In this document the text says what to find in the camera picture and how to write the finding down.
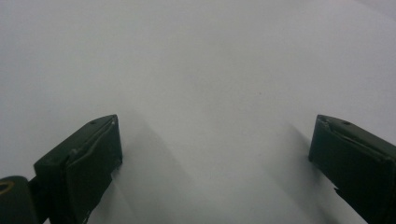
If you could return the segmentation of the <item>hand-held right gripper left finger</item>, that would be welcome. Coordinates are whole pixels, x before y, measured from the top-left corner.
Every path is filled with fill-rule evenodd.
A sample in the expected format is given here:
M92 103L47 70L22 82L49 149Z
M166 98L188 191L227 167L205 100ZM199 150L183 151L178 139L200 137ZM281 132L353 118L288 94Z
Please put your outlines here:
M122 164L119 120L94 119L35 164L49 194L51 224L86 224Z

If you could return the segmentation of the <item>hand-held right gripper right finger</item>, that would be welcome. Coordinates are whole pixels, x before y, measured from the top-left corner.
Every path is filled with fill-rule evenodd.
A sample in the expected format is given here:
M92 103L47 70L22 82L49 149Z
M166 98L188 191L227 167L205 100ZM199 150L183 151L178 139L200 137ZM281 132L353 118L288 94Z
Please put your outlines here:
M396 146L349 121L319 115L308 159L368 224L396 224Z

